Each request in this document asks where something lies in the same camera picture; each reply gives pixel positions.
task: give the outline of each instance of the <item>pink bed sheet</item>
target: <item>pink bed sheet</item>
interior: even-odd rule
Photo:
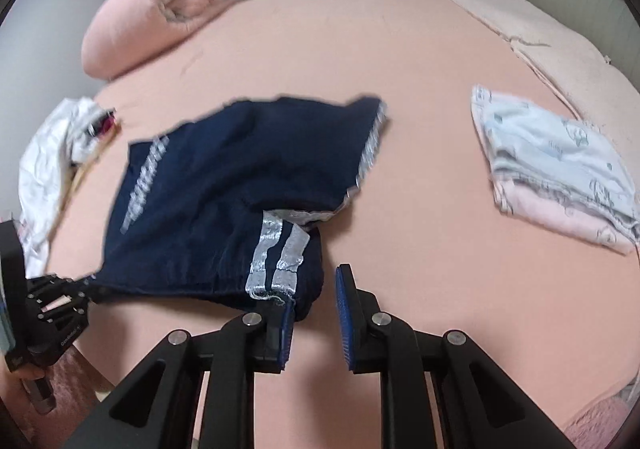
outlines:
[[[353,206],[322,227],[327,280],[280,376],[258,375],[257,447],[378,447],[379,387],[342,360],[332,273],[414,328],[459,328],[559,425],[622,388],[640,363],[638,260],[502,216],[470,114],[482,84],[569,112],[509,45],[450,0],[250,0],[108,85],[120,136],[88,174],[49,269],[100,266],[127,142],[236,98],[293,94],[388,103],[380,156]],[[77,345],[118,382],[170,330],[217,329],[236,312],[198,301],[100,305]]]

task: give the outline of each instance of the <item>metal bolt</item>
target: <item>metal bolt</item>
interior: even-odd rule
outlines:
[[[378,326],[386,326],[391,323],[391,316],[386,312],[377,312],[371,316],[373,324]]]
[[[462,346],[466,343],[466,335],[457,330],[453,330],[447,334],[447,341],[455,346]]]
[[[184,330],[174,330],[169,334],[169,344],[177,346],[178,344],[182,344],[188,339],[187,332]]]
[[[242,316],[242,322],[247,326],[255,326],[260,324],[260,321],[262,321],[262,316],[256,312],[249,312]]]

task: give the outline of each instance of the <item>folded clothes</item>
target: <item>folded clothes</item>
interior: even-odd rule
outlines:
[[[384,111],[374,97],[238,101],[131,144],[102,268],[87,283],[245,310],[289,299],[304,318],[324,280],[315,224],[360,187]]]
[[[596,129],[483,87],[471,110],[501,212],[622,254],[635,249],[636,188]]]

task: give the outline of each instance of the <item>rolled blanket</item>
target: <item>rolled blanket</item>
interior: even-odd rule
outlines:
[[[110,80],[189,37],[238,0],[106,0],[82,42],[87,75]]]

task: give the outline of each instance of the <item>navy blue pants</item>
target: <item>navy blue pants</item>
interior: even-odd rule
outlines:
[[[93,285],[251,310],[322,289],[320,236],[370,168],[384,103],[239,101],[130,145]]]

